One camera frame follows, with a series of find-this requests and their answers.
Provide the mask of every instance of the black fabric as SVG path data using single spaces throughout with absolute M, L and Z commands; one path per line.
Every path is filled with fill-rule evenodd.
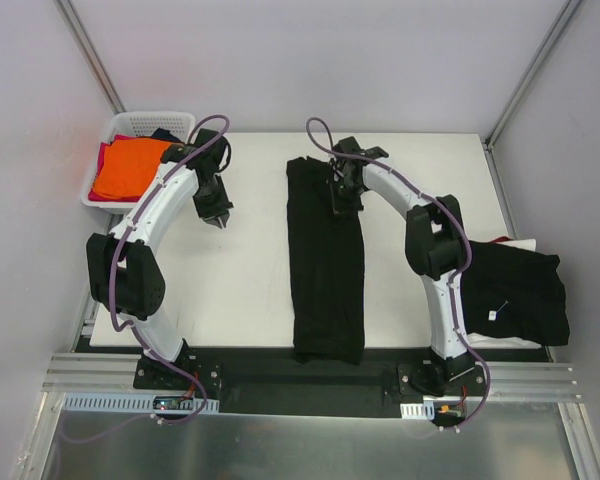
M 358 215 L 336 217 L 327 163 L 287 162 L 293 344 L 299 360 L 359 363 L 364 350 L 364 244 Z
M 172 135 L 169 130 L 165 130 L 164 128 L 156 129 L 156 131 L 153 132 L 149 138 L 153 138 L 155 140 L 164 140 L 165 142 L 171 143 L 182 143 L 182 140 L 175 135 Z
M 467 332 L 566 345 L 566 294 L 556 272 L 560 258 L 496 243 L 471 242 L 471 248 L 473 262 L 461 288 Z M 490 312 L 497 312 L 495 320 L 489 320 Z

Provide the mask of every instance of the folded orange fabric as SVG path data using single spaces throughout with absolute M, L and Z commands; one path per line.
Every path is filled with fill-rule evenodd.
M 114 141 L 105 147 L 104 164 L 93 182 L 93 192 L 109 199 L 142 196 L 170 145 L 153 138 Z

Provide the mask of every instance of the white laundry basket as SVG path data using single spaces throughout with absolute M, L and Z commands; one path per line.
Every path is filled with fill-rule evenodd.
M 196 120 L 190 113 L 182 112 L 125 112 L 119 113 L 111 119 L 109 125 L 102 133 L 100 142 L 111 143 L 116 135 L 128 137 L 148 137 L 157 128 L 169 130 L 183 142 L 187 141 L 193 130 Z M 136 202 L 93 202 L 89 200 L 89 192 L 93 187 L 98 172 L 98 155 L 89 167 L 80 198 L 82 203 L 89 207 L 98 207 L 116 215 L 129 212 Z

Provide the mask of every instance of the gray wall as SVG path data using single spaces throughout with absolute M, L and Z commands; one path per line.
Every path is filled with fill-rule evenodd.
M 74 0 L 129 110 L 487 135 L 565 0 Z
M 0 480 L 87 288 L 78 190 L 111 116 L 51 1 L 0 2 Z
M 523 237 L 562 258 L 570 345 L 600 442 L 600 0 L 585 2 L 495 156 Z

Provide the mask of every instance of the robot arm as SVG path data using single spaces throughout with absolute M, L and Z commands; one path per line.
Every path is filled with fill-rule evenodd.
M 165 282 L 155 255 L 164 234 L 192 197 L 198 215 L 219 228 L 224 228 L 229 209 L 233 207 L 218 175 L 220 162 L 229 148 L 224 138 L 177 170 L 168 181 L 164 180 L 179 161 L 215 134 L 217 132 L 201 129 L 192 146 L 173 144 L 169 147 L 162 156 L 156 178 L 135 208 L 111 229 L 109 235 L 94 234 L 87 242 L 91 295 L 108 307 L 113 252 L 128 227 L 133 227 L 118 263 L 116 311 L 124 323 L 133 324 L 140 332 L 149 347 L 144 352 L 147 358 L 149 351 L 174 364 L 186 357 L 186 343 L 162 308 Z M 161 188 L 153 194 L 157 186 Z
M 412 375 L 410 383 L 424 393 L 442 394 L 444 385 L 475 367 L 474 358 L 461 340 L 466 342 L 466 331 L 460 301 L 461 275 L 456 271 L 464 265 L 466 252 L 459 232 L 438 207 L 391 173 L 391 160 L 381 148 L 363 150 L 349 137 L 338 142 L 333 150 L 336 155 L 330 184 L 335 214 L 362 210 L 360 195 L 373 190 L 406 221 L 405 254 L 422 279 L 431 322 L 431 366 L 420 375 Z M 362 155 L 373 163 L 339 157 L 337 153 Z M 462 225 L 456 198 L 448 195 L 438 201 Z

